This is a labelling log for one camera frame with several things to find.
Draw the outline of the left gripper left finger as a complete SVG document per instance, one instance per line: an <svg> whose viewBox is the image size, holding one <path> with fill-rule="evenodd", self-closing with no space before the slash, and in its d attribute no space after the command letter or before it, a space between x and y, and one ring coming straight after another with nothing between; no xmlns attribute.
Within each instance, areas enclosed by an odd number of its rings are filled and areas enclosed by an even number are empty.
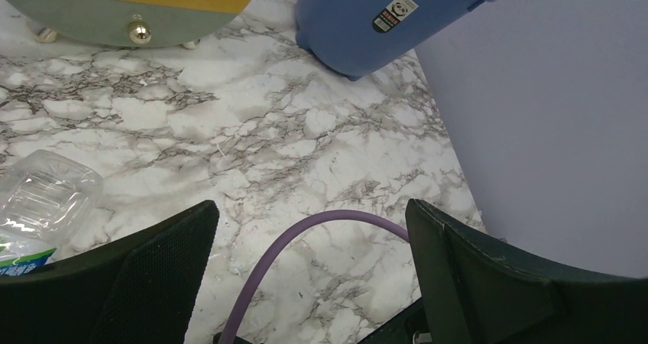
<svg viewBox="0 0 648 344"><path fill-rule="evenodd" d="M219 221L206 200L80 255L1 279L3 343L182 343Z"/></svg>

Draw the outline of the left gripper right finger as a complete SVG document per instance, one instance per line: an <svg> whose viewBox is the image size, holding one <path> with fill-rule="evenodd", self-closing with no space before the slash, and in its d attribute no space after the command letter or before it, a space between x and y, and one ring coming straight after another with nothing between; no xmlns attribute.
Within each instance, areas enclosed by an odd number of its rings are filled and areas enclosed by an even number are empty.
<svg viewBox="0 0 648 344"><path fill-rule="evenodd" d="M405 212L434 343L645 343L647 281L575 268L423 200Z"/></svg>

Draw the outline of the blue green label bottle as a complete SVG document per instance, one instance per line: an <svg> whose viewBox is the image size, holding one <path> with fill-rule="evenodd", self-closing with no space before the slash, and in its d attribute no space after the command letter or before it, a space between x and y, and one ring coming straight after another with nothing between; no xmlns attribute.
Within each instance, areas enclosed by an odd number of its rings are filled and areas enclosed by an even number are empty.
<svg viewBox="0 0 648 344"><path fill-rule="evenodd" d="M44 266L86 221L102 195L92 168L37 150L1 175L1 274Z"/></svg>

